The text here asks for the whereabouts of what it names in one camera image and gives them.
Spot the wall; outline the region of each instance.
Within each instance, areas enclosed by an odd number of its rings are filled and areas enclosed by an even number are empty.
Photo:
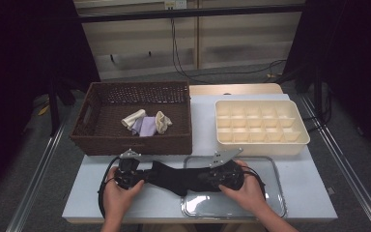
[[[226,8],[303,3],[303,0],[188,0],[189,9]],[[164,2],[158,0],[104,1],[74,0],[80,15],[121,14],[161,11]],[[176,42],[185,70],[224,66],[264,64],[285,59],[300,20],[300,13],[248,14],[210,17],[176,18]],[[170,19],[84,23],[89,45],[98,64],[100,77],[112,78],[141,73],[174,71],[173,39]],[[138,55],[153,54],[146,72],[141,66],[116,65],[110,61],[114,54],[117,63]]]

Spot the brown wicker basket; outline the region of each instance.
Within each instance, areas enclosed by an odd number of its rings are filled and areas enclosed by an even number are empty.
[[[70,138],[89,156],[120,155],[127,149],[144,155],[190,155],[192,129],[187,81],[92,83]],[[165,134],[132,135],[121,120],[145,109],[162,111],[173,125]]]

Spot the gray floor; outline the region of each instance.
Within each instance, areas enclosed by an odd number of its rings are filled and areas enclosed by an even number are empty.
[[[187,74],[219,73],[194,77],[210,83],[259,83],[268,81],[268,78],[265,77],[268,71],[246,74],[234,74],[233,72],[250,72],[266,67],[267,65],[228,67],[200,72],[187,72]],[[274,68],[276,73],[280,72],[280,70],[281,67]],[[129,80],[184,78],[184,76],[176,72],[167,72],[131,77]],[[190,82],[192,84],[200,84],[200,82],[194,80]],[[297,103],[301,116],[304,118],[309,117],[300,96],[295,92],[294,83],[284,83],[282,89],[284,93],[289,94],[290,98]],[[84,156],[79,148],[74,146],[68,138],[84,97],[84,94],[79,92],[74,92],[74,94],[77,98],[74,107],[61,105],[62,114],[68,115],[70,113],[70,116],[65,118],[64,134],[47,168],[30,214],[21,227],[22,231],[100,231],[100,225],[70,224],[61,217],[75,175]],[[36,102],[38,104],[43,100],[44,97],[37,99]],[[13,165],[4,174],[7,178],[2,179],[0,182],[0,231],[7,229],[49,140],[49,114],[37,116],[38,110],[38,108],[35,110],[30,123],[26,127],[23,144],[20,146],[18,156],[16,156]],[[310,129],[314,127],[311,121],[305,121],[305,124]],[[332,102],[332,118],[328,123],[328,128],[357,176],[371,194],[371,141],[357,132],[357,125],[353,122],[352,117],[344,111],[335,98],[333,98]],[[338,168],[324,139],[317,130],[312,131],[310,136],[311,142],[308,144],[308,147],[326,188],[334,190],[334,193],[330,195],[330,199],[339,219],[329,223],[293,222],[293,224],[301,231],[371,231],[370,219],[359,204],[342,171]],[[136,225],[126,225],[123,230],[135,231],[136,228]],[[215,231],[216,227],[205,227],[204,229],[204,231]]]

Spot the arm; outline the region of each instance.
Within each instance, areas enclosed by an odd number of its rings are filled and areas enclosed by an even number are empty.
[[[107,174],[107,180],[114,177],[117,167],[110,168]],[[120,231],[123,216],[128,211],[134,196],[140,192],[144,181],[140,181],[133,188],[125,190],[117,186],[113,180],[109,181],[104,189],[103,205],[105,210],[104,224],[102,232]]]
[[[236,161],[240,166],[247,166],[241,160]],[[277,215],[267,204],[255,177],[245,174],[243,186],[239,190],[232,190],[225,186],[219,186],[221,191],[234,199],[245,210],[251,212],[270,231],[297,231],[283,218]]]

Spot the beige tray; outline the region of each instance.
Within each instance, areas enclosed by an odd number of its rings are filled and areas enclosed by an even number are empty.
[[[296,155],[309,143],[293,101],[217,101],[215,122],[219,148],[242,155]]]

